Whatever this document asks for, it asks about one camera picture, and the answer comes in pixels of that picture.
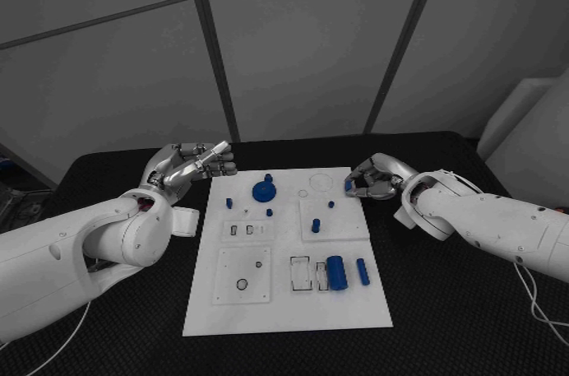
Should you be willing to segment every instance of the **robotic hand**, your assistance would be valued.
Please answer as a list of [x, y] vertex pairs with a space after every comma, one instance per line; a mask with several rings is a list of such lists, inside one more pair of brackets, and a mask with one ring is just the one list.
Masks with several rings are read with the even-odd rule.
[[[355, 188], [364, 177], [367, 188]], [[417, 225], [438, 240], [453, 231], [465, 241], [507, 261], [569, 282], [569, 215], [482, 193], [452, 172], [419, 174], [400, 160], [374, 154], [344, 181], [345, 194], [384, 200], [399, 193], [394, 218]]]
[[[24, 337], [160, 259], [198, 212], [171, 205], [191, 182], [237, 173], [227, 142], [167, 145], [119, 198], [0, 235], [0, 344]], [[85, 266], [83, 254], [102, 260]]]

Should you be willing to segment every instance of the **round hole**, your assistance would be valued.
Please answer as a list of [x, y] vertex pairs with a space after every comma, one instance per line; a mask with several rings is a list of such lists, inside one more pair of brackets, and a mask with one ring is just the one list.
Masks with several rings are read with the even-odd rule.
[[242, 291], [246, 288], [246, 279], [237, 280], [237, 290]]

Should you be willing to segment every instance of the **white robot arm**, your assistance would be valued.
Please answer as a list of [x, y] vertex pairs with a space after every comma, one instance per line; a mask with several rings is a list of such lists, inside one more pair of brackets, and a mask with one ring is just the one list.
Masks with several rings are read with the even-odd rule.
[[[367, 188], [355, 188], [360, 177]], [[443, 170], [419, 174], [391, 156], [374, 154], [345, 178], [345, 193], [389, 199], [399, 190], [394, 218], [409, 229], [417, 225], [438, 240], [456, 231], [481, 250], [569, 282], [569, 215], [481, 193]]]
[[[136, 189], [0, 235], [0, 344], [46, 327], [149, 266], [171, 234], [194, 235], [198, 212], [171, 204], [193, 180], [237, 173], [229, 151], [227, 142], [165, 146]], [[87, 268], [83, 253], [103, 261]]]

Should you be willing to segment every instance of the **blue object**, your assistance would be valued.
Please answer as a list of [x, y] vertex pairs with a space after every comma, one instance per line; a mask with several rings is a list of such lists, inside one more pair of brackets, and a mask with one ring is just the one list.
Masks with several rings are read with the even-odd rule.
[[367, 276], [367, 270], [364, 269], [364, 259], [358, 258], [355, 263], [358, 265], [358, 278], [361, 279], [361, 284], [370, 285], [370, 277]]
[[325, 266], [328, 271], [328, 286], [334, 291], [344, 290], [347, 288], [344, 261], [338, 255], [334, 255], [325, 259]]
[[311, 231], [317, 234], [319, 232], [319, 219], [311, 221]]
[[265, 175], [265, 181], [260, 181], [252, 187], [252, 197], [257, 202], [268, 202], [276, 196], [276, 187], [272, 183], [272, 176], [269, 174]]

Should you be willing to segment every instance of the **table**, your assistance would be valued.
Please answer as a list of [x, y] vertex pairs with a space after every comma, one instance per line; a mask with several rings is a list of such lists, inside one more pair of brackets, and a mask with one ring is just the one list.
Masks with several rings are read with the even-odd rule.
[[[187, 139], [217, 141], [220, 139]], [[134, 188], [157, 149], [82, 156], [43, 217]], [[233, 145], [237, 168], [350, 166], [374, 152], [420, 171], [452, 170], [507, 192], [453, 132]], [[40, 374], [569, 374], [569, 352], [533, 320], [512, 265], [456, 234], [439, 242], [393, 219], [399, 200], [363, 200], [393, 328], [181, 337], [210, 180], [177, 206], [201, 211], [196, 238], [171, 237], [160, 262], [92, 302], [70, 344]], [[550, 319], [569, 321], [569, 285], [533, 273]], [[0, 374], [26, 374], [72, 333], [83, 308], [0, 353]]]

